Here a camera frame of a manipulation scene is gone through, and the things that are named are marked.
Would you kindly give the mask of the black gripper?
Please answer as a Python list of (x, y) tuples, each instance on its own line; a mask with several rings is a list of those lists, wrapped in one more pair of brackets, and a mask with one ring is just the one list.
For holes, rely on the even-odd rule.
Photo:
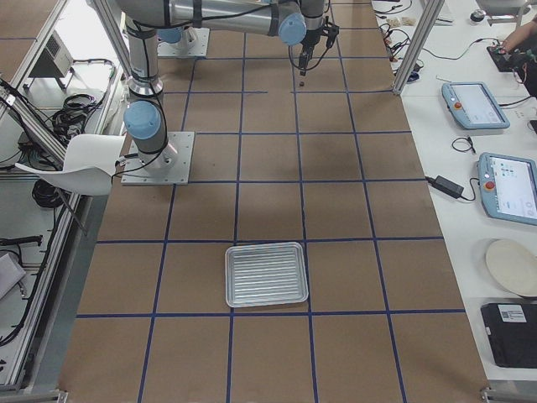
[(305, 76), (309, 69), (309, 64), (314, 54), (316, 45), (320, 41), (319, 29), (308, 29), (302, 40), (302, 51), (299, 56), (299, 71), (301, 76)]

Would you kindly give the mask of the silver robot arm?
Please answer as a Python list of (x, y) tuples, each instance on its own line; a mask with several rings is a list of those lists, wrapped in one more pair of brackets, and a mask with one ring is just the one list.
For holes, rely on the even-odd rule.
[(277, 37), (289, 47), (301, 45), (297, 68), (302, 75), (311, 70), (321, 38), (331, 48), (339, 34), (323, 1), (120, 1), (117, 5), (126, 15), (132, 97), (123, 121), (142, 167), (151, 173), (170, 169), (177, 155), (163, 107), (160, 31), (210, 28)]

